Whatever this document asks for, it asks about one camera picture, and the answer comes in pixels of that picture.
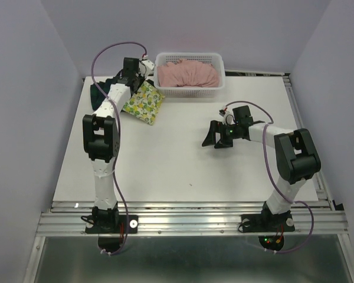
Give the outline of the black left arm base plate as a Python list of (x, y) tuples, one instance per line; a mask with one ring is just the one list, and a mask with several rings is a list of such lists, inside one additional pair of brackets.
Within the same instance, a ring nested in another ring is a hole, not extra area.
[(139, 217), (137, 215), (119, 215), (118, 223), (98, 223), (90, 216), (81, 216), (86, 224), (85, 233), (98, 235), (97, 244), (101, 254), (117, 255), (124, 249), (127, 237), (137, 234)]

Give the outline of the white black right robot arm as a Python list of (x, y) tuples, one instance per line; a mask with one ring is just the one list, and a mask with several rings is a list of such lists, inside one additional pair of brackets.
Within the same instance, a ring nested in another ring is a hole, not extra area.
[(232, 110), (226, 104), (219, 111), (221, 121), (210, 122), (202, 146), (226, 149), (235, 139), (259, 142), (263, 146), (264, 161), (268, 162), (267, 149), (275, 152), (278, 180), (272, 180), (273, 192), (258, 214), (241, 215), (238, 230), (241, 233), (293, 232), (294, 220), (291, 207), (297, 204), (301, 187), (321, 169), (321, 161), (308, 129), (289, 130), (268, 123), (255, 121), (251, 115), (250, 101), (239, 101)]

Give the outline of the lemon print skirt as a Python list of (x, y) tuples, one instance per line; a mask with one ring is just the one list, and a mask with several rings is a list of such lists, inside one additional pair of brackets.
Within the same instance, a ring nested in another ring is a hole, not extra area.
[(124, 104), (122, 111), (152, 126), (164, 99), (161, 92), (149, 81), (145, 81), (137, 93)]

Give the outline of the white plastic basket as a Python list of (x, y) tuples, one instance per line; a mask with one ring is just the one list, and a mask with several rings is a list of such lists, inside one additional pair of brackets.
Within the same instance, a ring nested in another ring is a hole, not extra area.
[[(211, 64), (219, 74), (220, 83), (218, 87), (161, 87), (158, 80), (157, 67), (167, 62), (178, 62), (179, 59), (196, 60)], [(166, 96), (174, 97), (213, 97), (225, 88), (224, 62), (221, 55), (213, 52), (162, 52), (156, 56), (156, 67), (154, 71), (155, 87)]]

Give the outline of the pink skirt in basket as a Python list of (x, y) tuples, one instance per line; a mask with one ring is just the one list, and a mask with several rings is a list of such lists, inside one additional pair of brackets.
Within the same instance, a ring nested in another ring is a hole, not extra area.
[(161, 87), (218, 87), (218, 71), (211, 65), (196, 60), (179, 59), (157, 67)]

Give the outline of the front aluminium rail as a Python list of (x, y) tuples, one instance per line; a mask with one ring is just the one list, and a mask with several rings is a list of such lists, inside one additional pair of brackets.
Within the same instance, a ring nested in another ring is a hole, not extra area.
[[(261, 202), (128, 202), (119, 204), (120, 213), (138, 217), (140, 237), (154, 236), (239, 236), (241, 215), (260, 213)], [(296, 230), (306, 235), (314, 220), (313, 234), (347, 234), (349, 225), (344, 211), (333, 210), (327, 201), (309, 202), (313, 214), (303, 205), (294, 205), (291, 214)], [(53, 202), (38, 222), (38, 236), (84, 236), (81, 216), (91, 212), (90, 202)]]

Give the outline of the green plaid folded skirt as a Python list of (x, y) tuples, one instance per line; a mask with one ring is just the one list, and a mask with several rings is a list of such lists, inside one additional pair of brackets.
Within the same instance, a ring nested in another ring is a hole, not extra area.
[[(104, 91), (105, 94), (108, 94), (110, 87), (113, 84), (114, 78), (107, 78), (105, 81), (97, 82), (98, 86)], [(96, 111), (106, 99), (106, 96), (97, 88), (95, 84), (90, 86), (90, 100), (91, 107), (93, 111)]]

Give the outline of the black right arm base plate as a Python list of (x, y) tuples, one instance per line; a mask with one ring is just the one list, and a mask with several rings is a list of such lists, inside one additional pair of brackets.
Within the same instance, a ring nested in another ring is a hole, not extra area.
[(261, 246), (267, 251), (280, 252), (284, 246), (284, 234), (294, 232), (295, 225), (291, 213), (281, 215), (244, 214), (238, 225), (240, 233), (259, 233)]

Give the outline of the aluminium frame rail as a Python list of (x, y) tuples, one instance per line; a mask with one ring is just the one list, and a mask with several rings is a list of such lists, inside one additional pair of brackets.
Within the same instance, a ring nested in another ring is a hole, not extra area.
[(281, 77), (286, 87), (291, 87), (290, 73), (246, 71), (246, 70), (225, 70), (227, 77)]

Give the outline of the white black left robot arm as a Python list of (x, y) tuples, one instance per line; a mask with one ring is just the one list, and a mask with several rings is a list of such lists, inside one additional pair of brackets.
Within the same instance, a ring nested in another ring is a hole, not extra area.
[(114, 163), (120, 149), (117, 117), (124, 104), (137, 92), (145, 80), (137, 58), (124, 58), (123, 68), (113, 78), (104, 100), (92, 114), (82, 120), (83, 148), (93, 166), (95, 201), (91, 215), (82, 216), (86, 233), (119, 231), (118, 201), (114, 192)]

